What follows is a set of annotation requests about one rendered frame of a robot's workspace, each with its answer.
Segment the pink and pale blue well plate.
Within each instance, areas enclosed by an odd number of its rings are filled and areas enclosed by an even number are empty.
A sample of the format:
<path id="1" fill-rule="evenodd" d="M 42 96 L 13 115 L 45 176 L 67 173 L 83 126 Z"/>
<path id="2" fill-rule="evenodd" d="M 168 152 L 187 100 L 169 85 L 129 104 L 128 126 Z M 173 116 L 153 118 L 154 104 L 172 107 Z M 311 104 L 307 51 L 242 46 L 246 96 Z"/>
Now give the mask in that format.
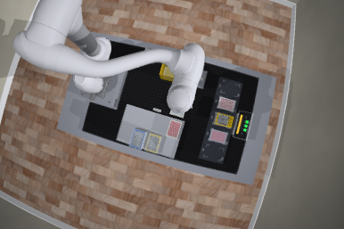
<path id="1" fill-rule="evenodd" d="M 215 129 L 211 128 L 211 132 L 209 135 L 209 140 L 210 141 L 214 141 L 217 143 L 223 143 L 225 144 L 226 138 L 227 138 L 227 134 L 226 132 L 222 132 L 222 131 L 218 131 Z"/>

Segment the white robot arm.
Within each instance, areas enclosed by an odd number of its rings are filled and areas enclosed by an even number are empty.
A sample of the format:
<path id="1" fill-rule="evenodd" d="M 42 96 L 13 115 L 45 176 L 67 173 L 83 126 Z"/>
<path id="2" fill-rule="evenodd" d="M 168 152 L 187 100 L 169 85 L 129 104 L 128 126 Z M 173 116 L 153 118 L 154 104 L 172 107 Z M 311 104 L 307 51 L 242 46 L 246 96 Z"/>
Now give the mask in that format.
<path id="1" fill-rule="evenodd" d="M 176 51 L 149 49 L 109 60 L 110 40 L 93 37 L 82 24 L 81 5 L 82 0 L 40 0 L 27 31 L 14 38 L 14 51 L 44 70 L 75 75 L 77 88 L 91 92 L 89 100 L 96 95 L 104 98 L 111 76 L 154 62 L 164 63 L 175 75 L 168 90 L 168 107 L 176 113 L 192 107 L 205 61 L 199 45 L 191 43 Z M 64 45 L 66 37 L 83 54 Z"/>

